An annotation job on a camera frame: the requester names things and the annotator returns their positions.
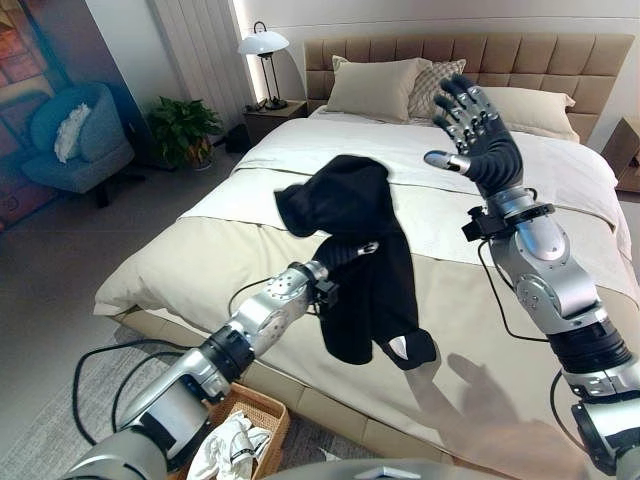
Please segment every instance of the table lamp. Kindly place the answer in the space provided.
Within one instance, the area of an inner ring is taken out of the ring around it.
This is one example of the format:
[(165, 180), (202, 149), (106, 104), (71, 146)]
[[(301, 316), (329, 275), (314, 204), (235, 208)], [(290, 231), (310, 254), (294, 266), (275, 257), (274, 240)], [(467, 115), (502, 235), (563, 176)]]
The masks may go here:
[[(262, 25), (264, 30), (258, 31), (258, 25)], [(267, 84), (267, 93), (269, 94), (269, 98), (265, 100), (264, 107), (268, 110), (279, 110), (287, 106), (287, 101), (280, 98), (276, 69), (273, 66), (273, 52), (282, 50), (288, 45), (289, 41), (282, 35), (268, 31), (263, 22), (256, 22), (253, 25), (253, 33), (244, 38), (238, 46), (238, 53), (241, 55), (258, 55), (260, 57), (262, 72), (264, 73), (264, 81)], [(267, 70), (264, 67), (265, 60), (271, 60), (273, 80), (276, 84), (276, 95), (273, 97), (271, 96), (271, 89), (269, 88)]]

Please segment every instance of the black cloth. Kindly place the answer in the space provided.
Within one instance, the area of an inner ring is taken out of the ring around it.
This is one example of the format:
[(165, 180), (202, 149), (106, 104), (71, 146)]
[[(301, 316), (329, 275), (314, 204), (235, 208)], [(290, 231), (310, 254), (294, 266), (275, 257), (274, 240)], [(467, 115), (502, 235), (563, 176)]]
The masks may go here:
[[(379, 242), (374, 254), (330, 272), (329, 279), (339, 285), (339, 300), (320, 311), (322, 334), (329, 353), (344, 362), (368, 363), (373, 340), (407, 370), (435, 360), (436, 353), (429, 334), (418, 328), (413, 264), (387, 175), (387, 169), (370, 158), (340, 155), (304, 185), (291, 185), (275, 196), (291, 233), (307, 237), (323, 230), (332, 235), (314, 256), (325, 265), (332, 263), (334, 246)], [(409, 360), (397, 357), (387, 345), (402, 335)]]

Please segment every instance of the gray carpet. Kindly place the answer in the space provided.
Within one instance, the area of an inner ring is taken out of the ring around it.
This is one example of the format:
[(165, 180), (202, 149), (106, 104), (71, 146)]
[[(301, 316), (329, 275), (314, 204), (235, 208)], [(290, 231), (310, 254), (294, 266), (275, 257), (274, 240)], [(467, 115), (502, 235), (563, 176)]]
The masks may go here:
[[(137, 339), (132, 330), (120, 327), (112, 343)], [(88, 360), (80, 382), (80, 415), (86, 430), (97, 440), (111, 433), (110, 413), (113, 396), (126, 374), (148, 353), (166, 347), (144, 346), (100, 354)], [(123, 392), (120, 405), (125, 405), (148, 381), (166, 368), (159, 360), (147, 362), (132, 378)], [(22, 437), (0, 460), (3, 478), (55, 479), (66, 472), (74, 461), (89, 449), (89, 444), (75, 428), (71, 413), (71, 385), (62, 386), (33, 419)], [(371, 452), (336, 436), (319, 426), (292, 415), (291, 428), (283, 444), (281, 469), (336, 458), (371, 458)]]

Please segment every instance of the nightstand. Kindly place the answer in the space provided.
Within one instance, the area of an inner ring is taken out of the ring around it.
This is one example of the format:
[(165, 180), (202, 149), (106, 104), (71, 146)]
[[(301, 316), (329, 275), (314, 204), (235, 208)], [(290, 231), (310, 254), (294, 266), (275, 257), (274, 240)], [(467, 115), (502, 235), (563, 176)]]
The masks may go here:
[(256, 110), (244, 112), (244, 119), (247, 122), (249, 138), (252, 144), (257, 144), (260, 140), (276, 127), (282, 125), (292, 118), (304, 118), (307, 116), (307, 102), (287, 100), (289, 105), (280, 110)]
[(640, 118), (623, 117), (602, 156), (618, 179), (616, 190), (640, 193)]

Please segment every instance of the white duvet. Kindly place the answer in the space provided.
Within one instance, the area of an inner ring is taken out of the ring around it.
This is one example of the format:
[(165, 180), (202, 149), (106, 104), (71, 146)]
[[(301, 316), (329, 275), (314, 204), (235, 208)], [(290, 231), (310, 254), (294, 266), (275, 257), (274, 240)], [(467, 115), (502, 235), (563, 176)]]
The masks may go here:
[[(292, 120), (269, 134), (237, 165), (234, 173), (183, 217), (211, 217), (285, 229), (273, 192), (303, 183), (340, 154), (362, 155), (384, 164), (396, 214), (412, 253), (478, 264), (475, 245), (460, 227), (467, 211), (483, 203), (475, 185), (460, 175), (422, 162), (428, 150), (451, 150), (440, 129), (416, 125)], [(630, 265), (631, 240), (615, 195), (616, 179), (593, 150), (569, 142), (513, 133), (524, 159), (524, 184), (539, 201), (558, 207), (554, 215), (578, 262), (598, 285), (638, 302)]]

